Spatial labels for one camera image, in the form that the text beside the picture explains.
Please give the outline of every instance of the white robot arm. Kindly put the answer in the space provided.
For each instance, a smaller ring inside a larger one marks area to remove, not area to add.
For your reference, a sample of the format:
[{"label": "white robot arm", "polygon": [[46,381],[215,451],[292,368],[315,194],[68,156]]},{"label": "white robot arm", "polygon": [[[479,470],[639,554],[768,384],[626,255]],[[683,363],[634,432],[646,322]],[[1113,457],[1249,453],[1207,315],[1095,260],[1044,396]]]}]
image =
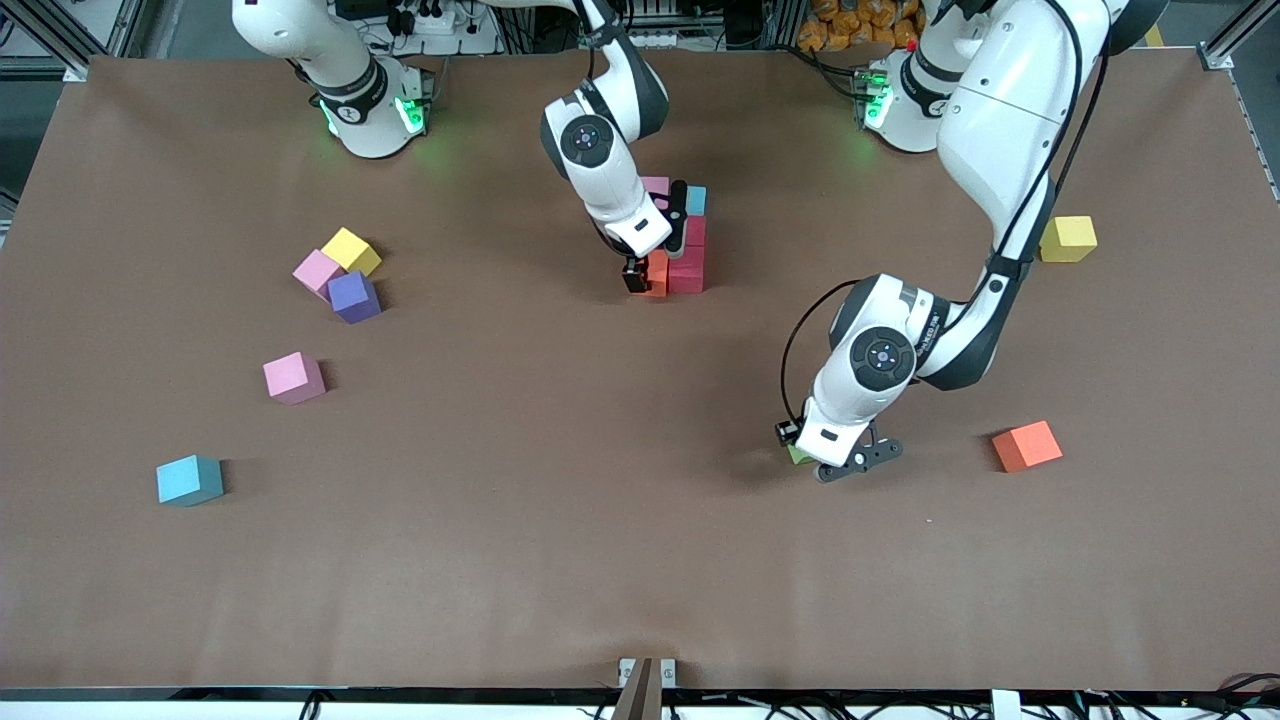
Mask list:
[{"label": "white robot arm", "polygon": [[374,58],[325,0],[232,0],[232,23],[255,49],[293,64],[352,154],[385,158],[425,132],[434,77]]},{"label": "white robot arm", "polygon": [[[527,0],[489,4],[530,5]],[[623,255],[644,258],[663,245],[672,229],[645,192],[627,145],[662,128],[669,108],[667,88],[640,58],[622,18],[603,0],[538,4],[577,14],[586,28],[588,47],[603,51],[609,61],[604,74],[582,78],[572,94],[547,106],[540,131],[543,149],[561,177],[573,184],[605,242]]]},{"label": "white robot arm", "polygon": [[[645,192],[627,145],[667,119],[667,90],[640,58],[622,19],[603,0],[490,0],[495,8],[553,5],[581,18],[586,42],[609,63],[543,113],[541,140],[561,177],[572,183],[605,242],[628,259],[632,291],[644,286],[637,260],[681,238]],[[233,0],[232,20],[250,45],[287,59],[311,83],[329,128],[361,158],[384,158],[425,132],[434,77],[387,56],[374,58],[355,26],[325,0]]]},{"label": "white robot arm", "polygon": [[[814,379],[803,419],[778,427],[783,442],[822,462],[819,480],[867,471],[901,454],[899,442],[876,437],[874,419],[913,378],[956,389],[987,373],[1053,206],[1050,159],[1087,69],[1128,4],[998,0],[989,9],[986,36],[940,113],[936,137],[947,173],[991,220],[991,255],[965,302],[886,274],[854,284],[832,322],[832,354]],[[929,42],[931,33],[961,32],[968,40],[972,29],[968,20],[934,22],[920,47],[945,45]],[[888,77],[890,92],[901,91],[902,77]],[[884,126],[916,119],[888,117]],[[868,429],[870,442],[863,443]]]}]

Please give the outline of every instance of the orange cube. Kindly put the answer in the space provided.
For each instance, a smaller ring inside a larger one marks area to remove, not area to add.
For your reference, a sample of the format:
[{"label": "orange cube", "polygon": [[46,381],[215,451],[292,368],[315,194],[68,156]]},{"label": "orange cube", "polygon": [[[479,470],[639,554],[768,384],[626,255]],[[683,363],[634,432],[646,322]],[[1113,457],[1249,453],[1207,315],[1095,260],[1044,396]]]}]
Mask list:
[{"label": "orange cube", "polygon": [[1053,430],[1048,429],[1046,420],[1014,428],[991,438],[991,442],[996,446],[996,454],[1000,455],[1000,462],[1006,473],[1025,470],[1032,465],[1062,456],[1062,450],[1057,447]]},{"label": "orange cube", "polygon": [[649,290],[640,295],[645,297],[667,297],[667,251],[659,246],[648,258]]}]

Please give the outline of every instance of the pink cube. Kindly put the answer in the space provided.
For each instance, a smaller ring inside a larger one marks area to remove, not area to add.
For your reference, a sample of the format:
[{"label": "pink cube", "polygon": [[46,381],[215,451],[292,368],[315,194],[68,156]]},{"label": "pink cube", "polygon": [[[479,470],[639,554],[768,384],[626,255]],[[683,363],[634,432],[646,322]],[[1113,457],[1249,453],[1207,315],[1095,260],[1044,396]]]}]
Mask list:
[{"label": "pink cube", "polygon": [[[668,195],[668,196],[671,195],[671,178],[643,177],[640,178],[640,182],[644,183],[645,192],[657,192],[658,195]],[[667,209],[666,200],[654,200],[653,204],[657,205],[659,210]]]},{"label": "pink cube", "polygon": [[705,245],[707,218],[703,215],[685,218],[685,247],[703,247]]},{"label": "pink cube", "polygon": [[686,246],[685,254],[667,266],[667,290],[676,295],[701,292],[705,265],[707,249],[698,245]]},{"label": "pink cube", "polygon": [[262,365],[266,393],[285,405],[297,405],[324,395],[320,365],[301,352]]},{"label": "pink cube", "polygon": [[293,270],[293,277],[298,278],[300,283],[325,301],[329,300],[329,281],[346,274],[347,270],[343,270],[342,265],[319,250],[312,250],[298,269]]}]

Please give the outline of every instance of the power strip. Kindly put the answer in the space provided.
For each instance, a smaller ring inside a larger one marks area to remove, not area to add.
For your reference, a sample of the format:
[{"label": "power strip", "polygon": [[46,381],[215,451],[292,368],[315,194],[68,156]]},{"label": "power strip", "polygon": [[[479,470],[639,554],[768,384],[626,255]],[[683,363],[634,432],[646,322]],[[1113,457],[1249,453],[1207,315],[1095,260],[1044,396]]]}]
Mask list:
[{"label": "power strip", "polygon": [[631,42],[636,47],[675,47],[678,36],[671,31],[637,31],[631,32]]}]

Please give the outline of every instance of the green led light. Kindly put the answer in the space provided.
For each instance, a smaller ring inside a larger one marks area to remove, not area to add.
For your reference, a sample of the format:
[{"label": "green led light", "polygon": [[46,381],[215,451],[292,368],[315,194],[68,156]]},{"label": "green led light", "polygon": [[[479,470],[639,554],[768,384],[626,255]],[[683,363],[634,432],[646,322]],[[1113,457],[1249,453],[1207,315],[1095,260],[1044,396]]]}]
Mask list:
[{"label": "green led light", "polygon": [[324,119],[329,123],[329,135],[337,136],[338,128],[333,127],[333,115],[329,114],[329,108],[324,102],[320,104],[320,110],[324,111]]},{"label": "green led light", "polygon": [[422,104],[413,100],[401,100],[396,99],[396,110],[401,114],[401,120],[404,122],[404,129],[411,135],[417,135],[422,132],[426,127],[426,120],[422,117]]},{"label": "green led light", "polygon": [[886,86],[876,100],[867,104],[867,126],[879,128],[884,123],[884,115],[888,113],[888,108],[892,104],[893,88]]}]

